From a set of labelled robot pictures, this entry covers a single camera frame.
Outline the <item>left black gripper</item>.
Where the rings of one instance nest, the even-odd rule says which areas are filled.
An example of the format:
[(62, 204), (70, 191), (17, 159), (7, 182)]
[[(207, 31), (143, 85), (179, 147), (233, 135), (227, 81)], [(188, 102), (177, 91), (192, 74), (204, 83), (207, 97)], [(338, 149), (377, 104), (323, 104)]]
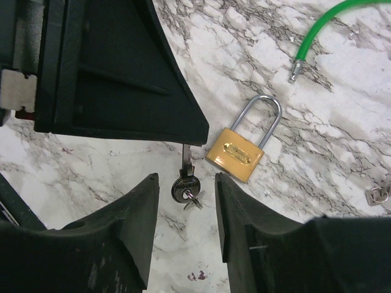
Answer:
[(1, 1), (1, 124), (66, 124), (66, 2)]

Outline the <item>brass padlock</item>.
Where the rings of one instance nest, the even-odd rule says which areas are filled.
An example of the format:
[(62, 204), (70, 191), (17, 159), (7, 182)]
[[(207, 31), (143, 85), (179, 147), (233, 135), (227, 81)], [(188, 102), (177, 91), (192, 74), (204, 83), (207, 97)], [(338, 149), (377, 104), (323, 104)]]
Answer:
[[(235, 130), (252, 105), (257, 101), (270, 102), (276, 110), (276, 116), (261, 142), (258, 145), (254, 145), (251, 141), (236, 133)], [(281, 118), (282, 106), (278, 99), (270, 95), (254, 96), (237, 116), (231, 127), (222, 130), (214, 145), (207, 153), (206, 158), (227, 173), (233, 175), (236, 179), (243, 183), (247, 183), (263, 157), (265, 153), (263, 148), (273, 134)]]

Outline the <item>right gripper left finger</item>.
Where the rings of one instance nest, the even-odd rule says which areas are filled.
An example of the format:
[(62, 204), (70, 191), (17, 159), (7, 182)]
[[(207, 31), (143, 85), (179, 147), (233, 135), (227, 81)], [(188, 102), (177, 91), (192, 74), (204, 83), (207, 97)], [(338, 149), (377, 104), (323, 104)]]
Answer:
[(2, 292), (142, 292), (152, 260), (159, 177), (105, 207), (48, 229), (1, 180)]

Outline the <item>spare silver keys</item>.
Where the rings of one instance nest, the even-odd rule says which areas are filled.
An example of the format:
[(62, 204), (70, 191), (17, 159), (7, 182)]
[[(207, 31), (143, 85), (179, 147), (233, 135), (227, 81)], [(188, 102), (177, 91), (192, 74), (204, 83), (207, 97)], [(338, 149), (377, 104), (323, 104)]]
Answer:
[(171, 195), (177, 203), (185, 205), (184, 209), (190, 207), (191, 204), (199, 209), (203, 208), (197, 198), (201, 190), (201, 183), (194, 175), (194, 170), (195, 167), (191, 162), (191, 146), (183, 144), (179, 178), (172, 185)]

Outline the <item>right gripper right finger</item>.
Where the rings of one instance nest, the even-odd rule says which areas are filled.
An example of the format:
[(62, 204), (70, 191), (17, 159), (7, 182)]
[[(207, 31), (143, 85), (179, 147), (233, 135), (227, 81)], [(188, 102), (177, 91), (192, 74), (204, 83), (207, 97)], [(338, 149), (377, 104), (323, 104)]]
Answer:
[(222, 260), (232, 292), (389, 292), (390, 219), (299, 223), (215, 177)]

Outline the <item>small silver key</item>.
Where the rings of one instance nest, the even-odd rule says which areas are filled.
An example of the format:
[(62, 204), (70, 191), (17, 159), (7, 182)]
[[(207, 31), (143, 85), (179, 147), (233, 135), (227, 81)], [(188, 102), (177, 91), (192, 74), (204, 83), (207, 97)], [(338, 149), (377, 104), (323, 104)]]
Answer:
[(365, 196), (369, 206), (384, 204), (390, 197), (390, 184), (387, 184), (384, 187), (374, 187), (366, 191)]

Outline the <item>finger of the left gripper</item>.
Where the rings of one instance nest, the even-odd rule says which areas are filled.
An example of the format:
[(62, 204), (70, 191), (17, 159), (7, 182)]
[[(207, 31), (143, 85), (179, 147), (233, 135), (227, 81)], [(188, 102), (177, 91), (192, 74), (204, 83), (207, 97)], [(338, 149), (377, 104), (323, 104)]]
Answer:
[(152, 1), (46, 1), (34, 129), (201, 146), (209, 124)]

